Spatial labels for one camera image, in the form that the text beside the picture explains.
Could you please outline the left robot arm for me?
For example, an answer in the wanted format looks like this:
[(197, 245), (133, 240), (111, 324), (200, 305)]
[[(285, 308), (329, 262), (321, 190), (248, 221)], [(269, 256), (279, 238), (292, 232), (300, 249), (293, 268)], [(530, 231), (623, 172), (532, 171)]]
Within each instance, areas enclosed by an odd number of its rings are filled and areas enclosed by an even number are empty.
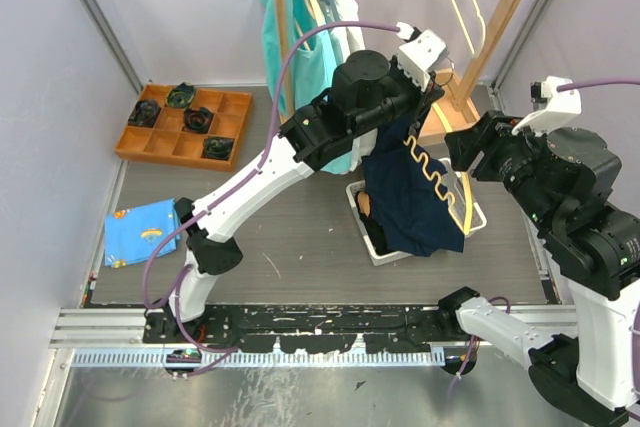
[(347, 153), (355, 139), (396, 119), (419, 115), (442, 55), (399, 52), (391, 59), (372, 50), (351, 54), (331, 84), (287, 120), (241, 171), (209, 195), (175, 204), (185, 226), (190, 270), (170, 297), (165, 332), (178, 343), (194, 340), (217, 278), (242, 260), (234, 234), (256, 211), (290, 186)]

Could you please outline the navy t shirt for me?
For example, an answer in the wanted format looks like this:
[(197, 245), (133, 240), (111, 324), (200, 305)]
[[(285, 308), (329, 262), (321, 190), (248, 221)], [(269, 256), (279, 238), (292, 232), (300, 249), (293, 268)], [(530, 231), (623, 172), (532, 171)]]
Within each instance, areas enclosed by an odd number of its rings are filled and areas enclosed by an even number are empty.
[[(461, 253), (465, 236), (456, 227), (433, 184), (410, 158), (403, 141), (409, 127), (392, 124), (378, 130), (376, 145), (362, 159), (365, 188), (374, 219), (382, 226), (388, 250), (429, 257), (438, 250)], [(446, 169), (437, 159), (433, 167)]]

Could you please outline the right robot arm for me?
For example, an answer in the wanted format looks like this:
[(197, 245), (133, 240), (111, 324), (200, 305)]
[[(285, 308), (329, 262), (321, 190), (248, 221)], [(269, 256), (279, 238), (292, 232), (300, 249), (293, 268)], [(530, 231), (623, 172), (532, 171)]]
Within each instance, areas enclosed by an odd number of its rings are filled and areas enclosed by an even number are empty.
[(536, 227), (571, 292), (577, 333), (540, 334), (468, 287), (439, 301), (440, 332), (491, 343), (583, 423), (625, 424), (639, 401), (639, 220), (609, 200), (620, 158), (592, 131), (537, 133), (497, 112), (444, 141), (455, 171), (501, 183)]

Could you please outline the cream plastic hanger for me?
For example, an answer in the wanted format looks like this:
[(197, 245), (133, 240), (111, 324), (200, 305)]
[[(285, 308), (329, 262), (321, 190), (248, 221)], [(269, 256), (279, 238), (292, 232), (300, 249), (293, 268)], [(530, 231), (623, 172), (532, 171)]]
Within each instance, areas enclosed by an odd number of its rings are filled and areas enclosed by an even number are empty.
[(478, 0), (449, 0), (463, 39), (472, 59), (477, 59), (485, 46), (487, 23)]

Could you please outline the black printed t shirt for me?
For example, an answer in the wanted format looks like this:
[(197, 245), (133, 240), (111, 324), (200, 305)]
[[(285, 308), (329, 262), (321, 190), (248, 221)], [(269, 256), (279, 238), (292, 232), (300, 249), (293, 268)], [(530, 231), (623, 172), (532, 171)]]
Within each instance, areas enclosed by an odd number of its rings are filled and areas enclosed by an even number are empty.
[(389, 250), (384, 229), (373, 217), (370, 197), (366, 191), (357, 193), (356, 205), (360, 221), (365, 227), (374, 251), (379, 256), (386, 255)]

